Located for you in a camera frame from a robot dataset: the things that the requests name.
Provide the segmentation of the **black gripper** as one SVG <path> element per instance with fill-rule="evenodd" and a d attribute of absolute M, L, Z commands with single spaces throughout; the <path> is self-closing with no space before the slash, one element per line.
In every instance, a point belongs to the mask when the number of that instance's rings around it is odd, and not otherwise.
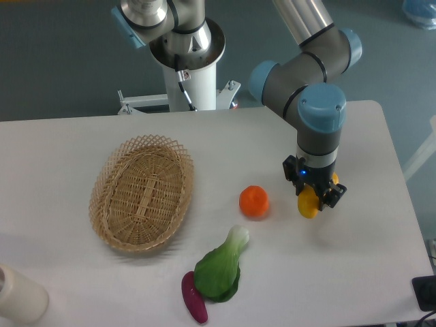
<path fill-rule="evenodd" d="M 327 206 L 334 208 L 338 201 L 347 191 L 347 187 L 332 181 L 336 161 L 321 168 L 315 168 L 306 164 L 304 157 L 298 158 L 290 155 L 283 162 L 283 170 L 287 181 L 295 187 L 297 196 L 305 188 L 305 183 L 312 186 L 319 196 L 319 211 Z"/>

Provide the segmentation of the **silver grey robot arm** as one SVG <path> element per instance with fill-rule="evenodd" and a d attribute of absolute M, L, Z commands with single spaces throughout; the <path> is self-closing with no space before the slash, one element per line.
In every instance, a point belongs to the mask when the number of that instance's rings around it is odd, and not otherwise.
<path fill-rule="evenodd" d="M 276 1 L 300 53 L 284 64 L 260 63 L 249 91 L 296 130 L 296 152 L 283 162 L 300 206 L 334 207 L 346 187 L 334 166 L 346 117 L 346 99 L 332 80 L 361 57 L 360 38 L 338 29 L 321 1 Z M 121 1 L 111 11 L 136 48 L 147 46 L 164 72 L 171 111 L 216 110 L 216 64 L 225 50 L 221 27 L 203 1 Z"/>

